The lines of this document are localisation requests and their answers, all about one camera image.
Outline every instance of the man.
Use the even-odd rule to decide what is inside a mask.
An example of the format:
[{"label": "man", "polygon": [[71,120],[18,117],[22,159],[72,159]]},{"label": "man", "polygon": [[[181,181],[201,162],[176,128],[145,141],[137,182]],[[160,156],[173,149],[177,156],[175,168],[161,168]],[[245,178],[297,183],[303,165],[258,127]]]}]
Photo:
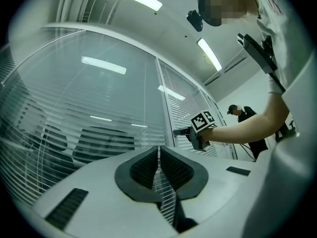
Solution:
[{"label": "man", "polygon": [[[256,113],[250,107],[238,108],[237,105],[230,105],[227,114],[237,116],[238,122],[242,122],[254,116]],[[249,146],[255,159],[258,158],[260,152],[267,150],[266,142],[264,139],[256,142],[251,142],[249,143]]]},{"label": "man", "polygon": [[[257,17],[264,38],[271,36],[278,67],[274,74],[285,89],[309,58],[316,55],[305,27],[287,0],[198,0],[198,8],[203,20],[212,26],[230,23],[236,18]],[[269,98],[263,114],[255,114],[234,126],[205,129],[198,136],[203,141],[249,143],[273,135],[289,114],[282,93],[270,77]]]}]

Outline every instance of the white shirt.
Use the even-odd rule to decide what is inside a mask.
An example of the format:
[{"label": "white shirt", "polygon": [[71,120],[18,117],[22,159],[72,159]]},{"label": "white shirt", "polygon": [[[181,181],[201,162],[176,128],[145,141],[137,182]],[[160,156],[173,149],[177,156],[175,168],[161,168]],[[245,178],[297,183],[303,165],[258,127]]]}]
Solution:
[{"label": "white shirt", "polygon": [[242,112],[243,112],[243,113],[245,113],[245,111],[244,111],[244,109],[243,109],[243,107],[242,107],[242,106],[238,106],[238,109],[241,109],[241,110],[242,110]]},{"label": "white shirt", "polygon": [[[314,44],[288,0],[259,0],[259,3],[258,25],[264,39],[267,35],[272,37],[278,68],[275,75],[287,89],[306,64]],[[269,93],[282,94],[272,77],[269,77]]]}]

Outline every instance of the glass wall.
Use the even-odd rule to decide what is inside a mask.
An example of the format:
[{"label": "glass wall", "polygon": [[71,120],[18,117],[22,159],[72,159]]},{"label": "glass wall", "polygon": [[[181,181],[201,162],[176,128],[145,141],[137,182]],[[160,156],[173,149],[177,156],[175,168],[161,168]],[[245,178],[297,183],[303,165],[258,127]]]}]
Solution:
[{"label": "glass wall", "polygon": [[155,57],[101,34],[78,32],[40,49],[0,91],[8,189],[33,204],[91,161],[169,145],[161,84]]},{"label": "glass wall", "polygon": [[[216,120],[215,125],[222,126],[215,110],[208,104],[206,94],[203,94],[197,86],[164,62],[160,61],[160,67],[169,91],[169,104],[175,126],[173,129],[191,126],[190,119],[202,110],[210,110]],[[187,151],[214,157],[232,158],[230,149],[224,143],[210,142],[211,147],[206,152],[194,150],[186,136],[177,136],[177,143],[179,148]]]}]

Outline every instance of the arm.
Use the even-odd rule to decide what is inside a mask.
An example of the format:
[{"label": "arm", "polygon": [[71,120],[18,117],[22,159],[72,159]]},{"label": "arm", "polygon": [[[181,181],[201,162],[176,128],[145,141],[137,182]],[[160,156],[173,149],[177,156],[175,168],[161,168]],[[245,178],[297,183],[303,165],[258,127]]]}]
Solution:
[{"label": "arm", "polygon": [[256,114],[234,125],[207,128],[198,133],[203,141],[243,144],[258,141],[271,136],[285,122],[289,110],[280,94],[269,94],[268,103],[263,114]]}]

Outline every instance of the hand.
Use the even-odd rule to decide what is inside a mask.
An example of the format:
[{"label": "hand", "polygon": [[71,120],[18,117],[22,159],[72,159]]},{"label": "hand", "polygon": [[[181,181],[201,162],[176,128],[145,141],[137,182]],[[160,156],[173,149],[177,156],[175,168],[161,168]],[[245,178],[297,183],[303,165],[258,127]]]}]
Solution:
[{"label": "hand", "polygon": [[210,140],[212,128],[206,128],[197,133],[197,137],[201,138],[203,142],[208,142]]}]

